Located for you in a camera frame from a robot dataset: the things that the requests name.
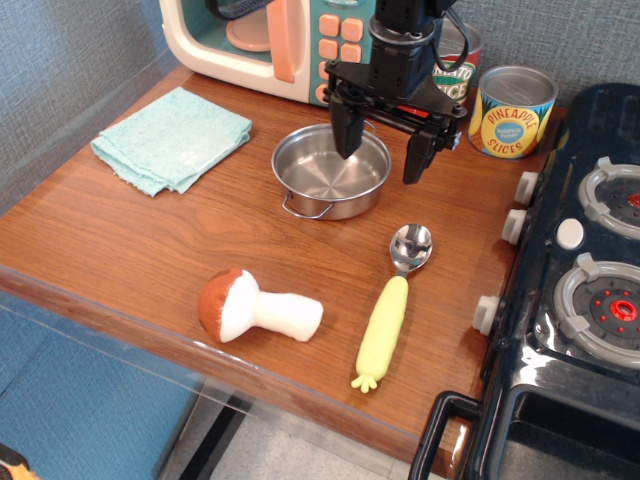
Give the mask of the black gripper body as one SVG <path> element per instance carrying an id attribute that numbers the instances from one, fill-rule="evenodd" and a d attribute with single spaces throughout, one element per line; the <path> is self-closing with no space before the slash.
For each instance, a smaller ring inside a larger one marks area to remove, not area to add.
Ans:
<path id="1" fill-rule="evenodd" d="M 380 121 L 408 133 L 435 134 L 441 150 L 453 149 L 458 123 L 466 114 L 459 102 L 434 83 L 434 65 L 440 63 L 439 29 L 396 32 L 372 29 L 369 63 L 330 61 L 324 99 L 340 98 L 356 105 L 365 120 Z"/>

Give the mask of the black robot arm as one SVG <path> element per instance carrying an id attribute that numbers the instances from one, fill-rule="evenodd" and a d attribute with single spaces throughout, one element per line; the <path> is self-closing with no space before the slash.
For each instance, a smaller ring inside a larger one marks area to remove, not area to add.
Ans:
<path id="1" fill-rule="evenodd" d="M 379 121 L 410 135 L 403 182 L 415 184 L 434 156 L 454 149 L 466 109 L 443 93 L 432 75 L 446 71 L 438 54 L 443 19 L 464 38 L 463 21 L 452 1 L 378 1 L 369 21 L 372 37 L 367 64 L 329 62 L 325 101 L 335 148 L 342 158 L 361 145 L 364 121 Z"/>

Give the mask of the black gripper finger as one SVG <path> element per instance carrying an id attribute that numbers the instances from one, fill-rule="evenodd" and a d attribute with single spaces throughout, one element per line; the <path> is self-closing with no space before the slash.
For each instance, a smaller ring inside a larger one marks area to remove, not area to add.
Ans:
<path id="1" fill-rule="evenodd" d="M 414 132 L 407 145 L 407 155 L 403 172 L 404 184 L 416 184 L 436 154 L 441 150 L 441 142 L 437 135 L 426 132 Z"/>
<path id="2" fill-rule="evenodd" d="M 356 105 L 340 98 L 331 99 L 329 110 L 335 149 L 347 159 L 361 146 L 365 116 Z"/>

